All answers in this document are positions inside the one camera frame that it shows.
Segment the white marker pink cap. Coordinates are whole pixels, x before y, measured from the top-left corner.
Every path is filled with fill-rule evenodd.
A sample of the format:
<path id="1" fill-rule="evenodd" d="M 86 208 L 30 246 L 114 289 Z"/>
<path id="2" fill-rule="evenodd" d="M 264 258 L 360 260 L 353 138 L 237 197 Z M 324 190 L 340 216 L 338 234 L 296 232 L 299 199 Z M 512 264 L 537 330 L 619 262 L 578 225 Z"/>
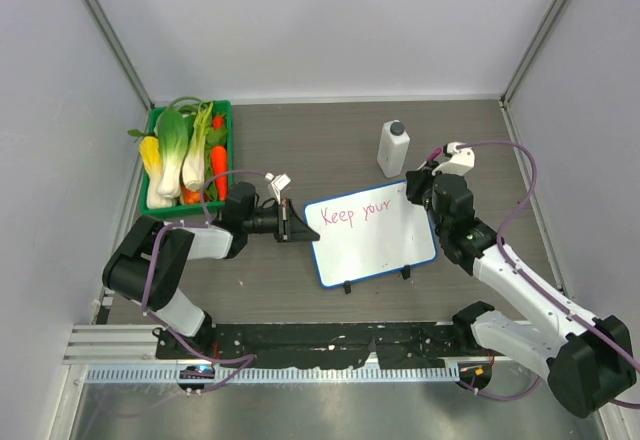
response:
<path id="1" fill-rule="evenodd" d="M 443 150 L 441 147 L 436 148 L 431 154 L 429 154 L 426 160 L 416 169 L 413 170 L 421 170 L 421 169 L 429 169 L 432 172 L 439 165 L 437 161 L 437 157 L 442 154 Z"/>

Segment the blue framed whiteboard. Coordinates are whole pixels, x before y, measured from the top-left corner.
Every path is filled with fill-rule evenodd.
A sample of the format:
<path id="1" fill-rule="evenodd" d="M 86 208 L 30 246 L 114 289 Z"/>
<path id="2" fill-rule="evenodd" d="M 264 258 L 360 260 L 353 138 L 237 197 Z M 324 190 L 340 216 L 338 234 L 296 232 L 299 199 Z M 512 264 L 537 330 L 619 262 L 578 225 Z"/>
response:
<path id="1" fill-rule="evenodd" d="M 311 248 L 326 289 L 438 258 L 428 214 L 407 200 L 404 181 L 310 202 L 303 215 L 320 235 Z"/>

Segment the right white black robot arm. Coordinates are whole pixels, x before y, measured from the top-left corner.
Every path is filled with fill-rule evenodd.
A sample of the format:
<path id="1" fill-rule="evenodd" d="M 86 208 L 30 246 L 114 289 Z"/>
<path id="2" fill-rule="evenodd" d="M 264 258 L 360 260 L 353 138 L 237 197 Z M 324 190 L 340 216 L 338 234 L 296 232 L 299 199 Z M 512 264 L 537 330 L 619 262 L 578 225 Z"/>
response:
<path id="1" fill-rule="evenodd" d="M 528 320 L 521 325 L 478 301 L 453 318 L 451 340 L 465 355 L 501 353 L 547 383 L 572 415 L 585 418 L 637 382 L 630 333 L 615 316 L 599 319 L 516 258 L 474 210 L 466 180 L 434 163 L 406 174 L 406 197 L 428 212 L 445 257 L 488 285 Z"/>

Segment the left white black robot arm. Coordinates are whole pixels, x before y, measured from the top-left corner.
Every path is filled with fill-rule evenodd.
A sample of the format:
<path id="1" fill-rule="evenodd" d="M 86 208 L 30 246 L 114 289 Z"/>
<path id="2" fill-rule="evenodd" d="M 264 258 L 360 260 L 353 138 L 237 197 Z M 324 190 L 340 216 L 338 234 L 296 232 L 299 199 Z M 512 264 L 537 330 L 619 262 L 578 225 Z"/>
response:
<path id="1" fill-rule="evenodd" d="M 271 234 L 280 243 L 320 239 L 288 199 L 275 194 L 260 204 L 256 188 L 240 182 L 210 223 L 139 217 L 104 267 L 102 282 L 175 332 L 179 348 L 200 359 L 213 351 L 215 327 L 179 288 L 185 265 L 196 259 L 232 259 L 251 234 Z"/>

